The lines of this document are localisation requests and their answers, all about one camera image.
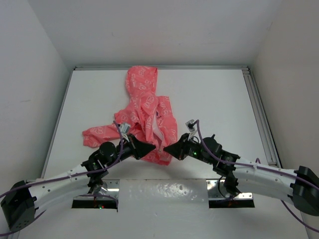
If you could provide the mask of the pink hooded jacket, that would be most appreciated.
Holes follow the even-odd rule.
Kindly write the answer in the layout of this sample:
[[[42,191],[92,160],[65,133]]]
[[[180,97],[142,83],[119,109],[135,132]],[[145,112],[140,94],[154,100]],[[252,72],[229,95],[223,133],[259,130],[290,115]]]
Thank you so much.
[[[172,156],[163,149],[177,141],[177,122],[169,97],[156,95],[157,79],[156,67],[131,67],[125,81],[130,102],[114,118],[116,123],[128,123],[129,132],[138,140],[155,145],[143,160],[167,166]]]

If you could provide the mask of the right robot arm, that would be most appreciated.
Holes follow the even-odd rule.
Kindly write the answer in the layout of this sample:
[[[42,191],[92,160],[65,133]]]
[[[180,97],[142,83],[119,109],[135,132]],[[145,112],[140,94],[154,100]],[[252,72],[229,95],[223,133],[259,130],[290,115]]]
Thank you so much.
[[[263,165],[223,150],[213,136],[196,142],[187,133],[164,151],[178,160],[190,156],[212,165],[225,178],[224,187],[231,195],[255,193],[290,203],[305,214],[319,215],[319,178],[305,166],[293,170]]]

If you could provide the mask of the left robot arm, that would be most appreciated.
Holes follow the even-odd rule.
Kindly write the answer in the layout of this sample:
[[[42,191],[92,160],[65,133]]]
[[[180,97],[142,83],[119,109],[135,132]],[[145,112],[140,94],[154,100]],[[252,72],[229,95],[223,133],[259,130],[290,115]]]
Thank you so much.
[[[109,168],[129,157],[139,160],[155,148],[155,145],[139,141],[130,134],[127,139],[122,139],[119,145],[112,142],[102,143],[88,160],[60,175],[31,183],[15,183],[9,191],[0,196],[0,206],[9,233],[24,229],[55,204],[88,195],[94,187],[102,183]]]

